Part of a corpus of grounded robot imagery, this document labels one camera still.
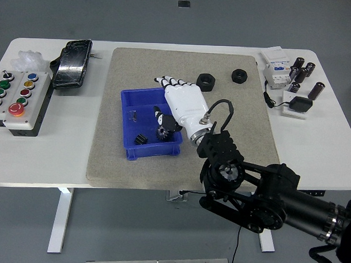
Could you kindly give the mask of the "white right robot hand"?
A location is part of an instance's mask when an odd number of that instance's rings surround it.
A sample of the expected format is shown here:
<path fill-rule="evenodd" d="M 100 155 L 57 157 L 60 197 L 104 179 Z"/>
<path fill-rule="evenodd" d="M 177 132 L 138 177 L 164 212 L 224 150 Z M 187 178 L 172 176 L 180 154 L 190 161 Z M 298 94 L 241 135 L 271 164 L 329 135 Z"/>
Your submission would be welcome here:
<path fill-rule="evenodd" d="M 165 99 L 175 122 L 186 130 L 188 139 L 195 143 L 210 132 L 208 106 L 196 84 L 163 76 L 154 79 L 165 92 Z"/>

